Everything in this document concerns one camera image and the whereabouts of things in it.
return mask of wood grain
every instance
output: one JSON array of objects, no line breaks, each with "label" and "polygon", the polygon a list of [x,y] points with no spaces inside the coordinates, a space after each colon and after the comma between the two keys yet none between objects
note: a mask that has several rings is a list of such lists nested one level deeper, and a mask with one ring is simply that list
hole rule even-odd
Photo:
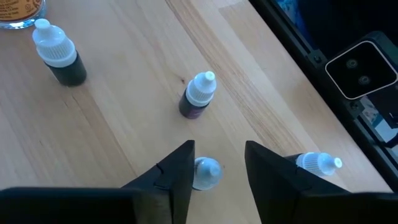
[{"label": "wood grain", "polygon": [[[244,166],[255,140],[282,156],[324,151],[329,181],[391,191],[247,0],[53,0],[50,21],[74,40],[87,82],[60,86],[32,28],[0,30],[0,187],[119,187],[187,139],[224,166],[194,192],[187,223],[259,223]],[[202,117],[179,115],[187,82],[213,70]]]}]

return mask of table surface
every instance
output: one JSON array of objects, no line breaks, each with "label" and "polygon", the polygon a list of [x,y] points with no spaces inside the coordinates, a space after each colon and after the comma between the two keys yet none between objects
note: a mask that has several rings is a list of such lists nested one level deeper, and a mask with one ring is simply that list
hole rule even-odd
[{"label": "table surface", "polygon": [[[255,140],[286,156],[329,152],[329,181],[391,191],[247,0],[52,0],[47,18],[75,42],[88,70],[65,88],[26,30],[0,30],[0,187],[120,187],[187,139],[224,167],[193,192],[187,223],[259,223],[244,165]],[[178,101],[212,70],[218,90],[187,120]]]}]

